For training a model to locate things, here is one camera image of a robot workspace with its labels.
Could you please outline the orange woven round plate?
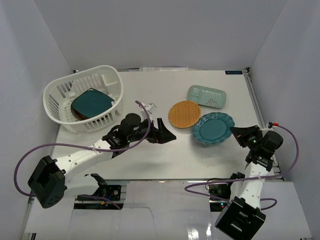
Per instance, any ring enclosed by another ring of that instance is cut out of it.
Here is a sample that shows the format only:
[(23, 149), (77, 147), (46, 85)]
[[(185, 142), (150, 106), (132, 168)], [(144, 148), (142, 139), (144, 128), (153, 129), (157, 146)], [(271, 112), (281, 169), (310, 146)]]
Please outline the orange woven round plate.
[(190, 100), (184, 100), (174, 104), (168, 112), (168, 120), (172, 126), (178, 129), (187, 129), (195, 125), (202, 111), (199, 105)]

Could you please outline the dark red rimmed round plate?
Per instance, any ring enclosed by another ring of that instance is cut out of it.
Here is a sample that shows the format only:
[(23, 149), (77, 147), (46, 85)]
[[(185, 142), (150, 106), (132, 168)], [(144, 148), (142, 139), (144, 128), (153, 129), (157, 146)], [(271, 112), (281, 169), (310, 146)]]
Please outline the dark red rimmed round plate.
[(83, 116), (82, 114), (80, 114), (73, 106), (70, 107), (71, 113), (72, 115), (79, 121), (84, 121), (87, 118), (85, 116)]

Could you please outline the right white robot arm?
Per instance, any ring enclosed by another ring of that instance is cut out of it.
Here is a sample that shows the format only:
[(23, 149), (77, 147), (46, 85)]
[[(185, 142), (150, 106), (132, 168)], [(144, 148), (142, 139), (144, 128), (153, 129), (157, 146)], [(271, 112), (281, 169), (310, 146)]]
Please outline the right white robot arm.
[(272, 157), (283, 144), (278, 133), (266, 133), (257, 126), (231, 127), (231, 133), (243, 148), (249, 148), (245, 158), (244, 174), (237, 172), (231, 177), (234, 182), (225, 188), (230, 198), (219, 214), (214, 226), (233, 240), (251, 240), (266, 220), (261, 210), (261, 193), (272, 168)]

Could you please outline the teal scalloped round plate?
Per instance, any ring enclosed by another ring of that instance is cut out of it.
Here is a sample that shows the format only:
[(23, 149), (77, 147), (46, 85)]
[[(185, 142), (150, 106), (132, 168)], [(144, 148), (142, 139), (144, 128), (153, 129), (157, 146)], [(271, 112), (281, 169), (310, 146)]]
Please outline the teal scalloped round plate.
[(211, 112), (203, 115), (192, 128), (193, 137), (202, 144), (216, 145), (226, 141), (234, 127), (233, 118), (224, 112)]

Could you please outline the dark teal square plate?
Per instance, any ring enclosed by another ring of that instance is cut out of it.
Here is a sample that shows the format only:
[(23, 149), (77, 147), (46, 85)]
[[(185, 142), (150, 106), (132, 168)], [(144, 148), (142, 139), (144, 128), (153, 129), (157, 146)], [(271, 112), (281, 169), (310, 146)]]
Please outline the dark teal square plate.
[(81, 115), (90, 119), (109, 110), (114, 103), (115, 100), (107, 94), (97, 89), (90, 88), (78, 96), (71, 103), (71, 106), (73, 106)]

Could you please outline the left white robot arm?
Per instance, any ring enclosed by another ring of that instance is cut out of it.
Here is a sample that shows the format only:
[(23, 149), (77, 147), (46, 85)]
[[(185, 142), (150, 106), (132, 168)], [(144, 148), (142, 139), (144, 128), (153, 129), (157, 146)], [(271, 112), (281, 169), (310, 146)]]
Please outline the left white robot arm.
[(133, 143), (147, 140), (151, 144), (166, 144), (176, 138), (161, 118), (155, 126), (153, 121), (129, 113), (87, 149), (55, 159), (49, 155), (41, 158), (27, 184), (44, 209), (64, 197), (88, 195), (99, 200), (105, 196), (107, 184), (97, 173), (85, 173), (87, 169), (119, 156)]

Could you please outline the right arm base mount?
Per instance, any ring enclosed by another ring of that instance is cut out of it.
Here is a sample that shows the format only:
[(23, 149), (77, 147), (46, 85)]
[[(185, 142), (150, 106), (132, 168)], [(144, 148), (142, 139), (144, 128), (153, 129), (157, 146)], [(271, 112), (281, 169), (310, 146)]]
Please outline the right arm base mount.
[(244, 199), (245, 203), (254, 209), (260, 209), (262, 187), (263, 183), (259, 180), (209, 184), (205, 188), (211, 196), (214, 196), (210, 198), (210, 211), (221, 212), (236, 198)]

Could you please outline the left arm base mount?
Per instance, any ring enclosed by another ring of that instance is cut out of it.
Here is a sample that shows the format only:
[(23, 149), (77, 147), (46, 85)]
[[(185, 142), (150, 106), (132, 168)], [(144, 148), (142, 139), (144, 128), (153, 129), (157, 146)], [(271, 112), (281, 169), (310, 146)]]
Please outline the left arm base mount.
[(92, 197), (77, 196), (75, 210), (121, 210), (124, 206), (121, 185), (99, 187)]

